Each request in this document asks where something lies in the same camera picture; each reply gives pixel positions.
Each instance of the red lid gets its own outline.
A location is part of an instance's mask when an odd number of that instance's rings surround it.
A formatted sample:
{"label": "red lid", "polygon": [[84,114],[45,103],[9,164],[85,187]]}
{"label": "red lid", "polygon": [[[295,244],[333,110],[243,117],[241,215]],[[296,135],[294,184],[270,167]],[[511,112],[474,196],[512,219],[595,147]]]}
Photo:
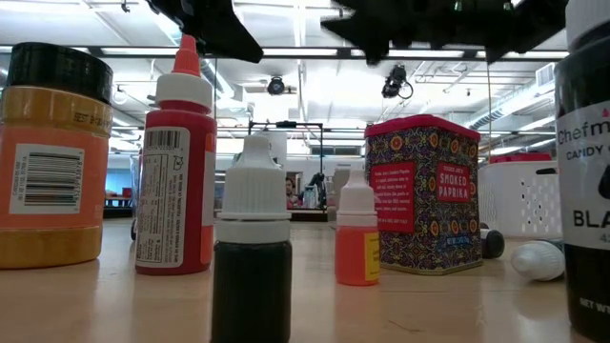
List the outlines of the red lid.
{"label": "red lid", "polygon": [[433,116],[432,114],[418,114],[406,118],[388,120],[387,122],[383,122],[381,124],[376,124],[366,128],[366,130],[364,131],[364,136],[369,137],[393,131],[407,130],[411,128],[420,127],[437,127],[445,129],[447,131],[455,132],[468,138],[472,138],[476,141],[480,140],[480,133],[478,133],[477,131],[466,129],[456,123],[452,123],[448,120],[438,118],[436,116]]}
{"label": "red lid", "polygon": [[502,162],[540,162],[540,161],[552,161],[550,153],[545,152],[524,152],[516,153],[505,156],[493,156],[489,163],[502,163]]}

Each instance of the chefmaster label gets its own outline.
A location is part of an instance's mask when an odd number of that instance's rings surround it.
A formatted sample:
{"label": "chefmaster label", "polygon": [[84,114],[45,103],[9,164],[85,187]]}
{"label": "chefmaster label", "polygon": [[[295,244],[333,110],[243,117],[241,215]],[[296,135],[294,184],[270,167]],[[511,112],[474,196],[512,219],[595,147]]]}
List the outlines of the chefmaster label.
{"label": "chefmaster label", "polygon": [[565,243],[610,250],[610,101],[557,123]]}

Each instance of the camera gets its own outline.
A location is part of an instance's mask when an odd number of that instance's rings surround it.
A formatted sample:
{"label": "camera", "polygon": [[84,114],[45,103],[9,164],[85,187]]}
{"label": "camera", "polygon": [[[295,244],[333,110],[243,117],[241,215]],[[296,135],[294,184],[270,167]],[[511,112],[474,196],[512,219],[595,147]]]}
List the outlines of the camera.
{"label": "camera", "polygon": [[270,95],[280,95],[285,89],[286,86],[284,85],[282,78],[279,76],[272,77],[269,85],[267,85],[267,92]]}

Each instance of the white dropper cap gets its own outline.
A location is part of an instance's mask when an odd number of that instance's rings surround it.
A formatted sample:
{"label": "white dropper cap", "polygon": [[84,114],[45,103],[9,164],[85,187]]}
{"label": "white dropper cap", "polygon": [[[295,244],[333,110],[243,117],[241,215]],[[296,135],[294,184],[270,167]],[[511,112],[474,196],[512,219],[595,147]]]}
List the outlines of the white dropper cap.
{"label": "white dropper cap", "polygon": [[239,161],[225,175],[221,219],[283,220],[286,211],[286,172],[269,153],[269,139],[262,135],[244,138]]}
{"label": "white dropper cap", "polygon": [[337,225],[376,226],[375,194],[364,179],[363,170],[351,170],[341,188]]}
{"label": "white dropper cap", "polygon": [[269,153],[269,139],[244,138],[244,151],[227,169],[216,239],[239,244],[267,244],[290,239],[286,211],[286,172]]}
{"label": "white dropper cap", "polygon": [[515,271],[530,280],[548,281],[563,274],[564,257],[556,246],[531,241],[516,248],[511,256]]}

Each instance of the barcode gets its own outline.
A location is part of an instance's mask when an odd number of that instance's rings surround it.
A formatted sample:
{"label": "barcode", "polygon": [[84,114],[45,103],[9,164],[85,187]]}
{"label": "barcode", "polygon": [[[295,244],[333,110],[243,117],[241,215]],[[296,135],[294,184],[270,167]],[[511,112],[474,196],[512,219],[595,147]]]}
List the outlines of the barcode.
{"label": "barcode", "polygon": [[82,171],[81,154],[30,152],[23,205],[78,206]]}
{"label": "barcode", "polygon": [[180,131],[148,131],[144,139],[148,149],[180,149]]}

